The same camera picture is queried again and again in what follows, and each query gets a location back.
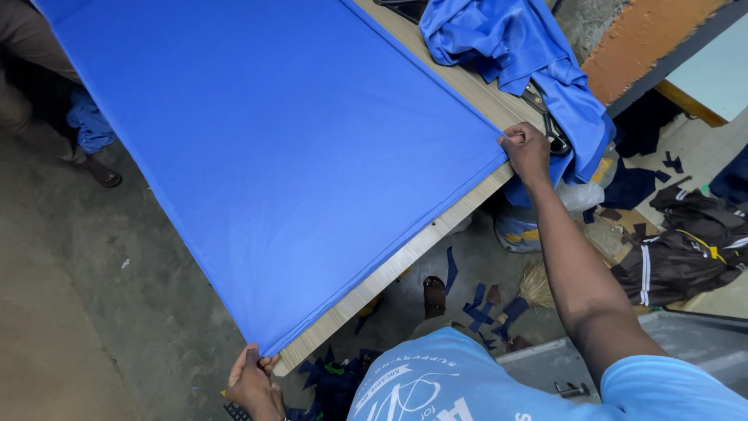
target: tiled floor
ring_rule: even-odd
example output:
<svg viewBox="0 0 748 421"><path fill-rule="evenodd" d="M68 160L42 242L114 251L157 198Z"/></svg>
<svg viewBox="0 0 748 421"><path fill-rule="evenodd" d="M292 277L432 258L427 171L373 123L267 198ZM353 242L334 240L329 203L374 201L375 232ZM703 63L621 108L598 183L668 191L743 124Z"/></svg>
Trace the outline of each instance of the tiled floor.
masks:
<svg viewBox="0 0 748 421"><path fill-rule="evenodd" d="M709 185L746 144L748 144L748 108L743 110L735 120L717 128L711 128L701 120L689 120L681 114L669 126L663 128L657 152L644 157L636 155L624 161L627 167L661 170L671 175L672 178L667 183L655 181L658 190L677 183L687 175L693 179L684 182L682 186L686 190L694 190ZM665 168L662 162L666 160L666 151L670 152L673 159L681 158L683 174L676 174L672 168ZM653 224L660 225L663 222L662 214L649 206L649 201L655 197L656 193L652 193L637 206L637 211Z"/></svg>

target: concrete floor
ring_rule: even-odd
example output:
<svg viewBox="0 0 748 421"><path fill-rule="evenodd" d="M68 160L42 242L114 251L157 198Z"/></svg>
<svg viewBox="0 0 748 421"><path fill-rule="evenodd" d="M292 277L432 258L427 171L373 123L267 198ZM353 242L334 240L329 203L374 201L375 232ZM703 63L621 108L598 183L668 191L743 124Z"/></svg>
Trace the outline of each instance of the concrete floor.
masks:
<svg viewBox="0 0 748 421"><path fill-rule="evenodd" d="M134 402L143 420L227 420L219 393L225 388L227 374L244 340L130 155L117 143L99 158L123 174L121 186L105 190L85 175L71 171L67 164L0 136L3 246L15 249L19 256L34 257L28 261L38 267L37 277L56 282L54 288L72 282L70 292L78 297L70 301L71 305L79 306L81 314L87 315L81 323L90 322L98 337L94 334L89 339L92 343L99 341L100 354L105 354L105 360L99 358L99 365L92 362L91 367L96 373L104 373L111 384L127 390L129 396L122 395L119 402ZM335 333L329 343L337 359L356 357L360 348L385 351L407 339L423 320L423 278L447 278L449 246L453 247L459 275L448 297L448 314L469 323L462 306L472 301L478 282L500 283L503 301L508 303L516 295L525 263L540 257L504 252L491 220L488 207L479 209L466 231L444 238L401 282L385 290L379 311L358 336L353 334L355 319ZM18 240L32 236L34 242ZM59 262L57 272L39 264L38 259ZM13 282L27 281L22 276L3 276L3 297ZM16 320L9 318L0 325L4 338L22 335L19 326L12 325ZM59 329L66 332L74 327ZM481 331L493 337L488 333L491 328L484 325ZM544 309L526 312L510 333L521 334L533 344L564 336L555 312ZM498 345L495 354L503 353L503 346ZM323 356L327 347L327 343L320 346L313 357ZM42 381L46 373L33 376L38 376L34 381ZM15 386L7 384L8 378L0 373L0 390ZM301 391L302 376L294 372L279 383L289 406L303 408L310 404L311 390ZM106 388L92 393L94 402L111 398ZM9 398L6 393L0 394L0 407ZM60 414L54 402L49 405L51 412L47 414Z"/></svg>

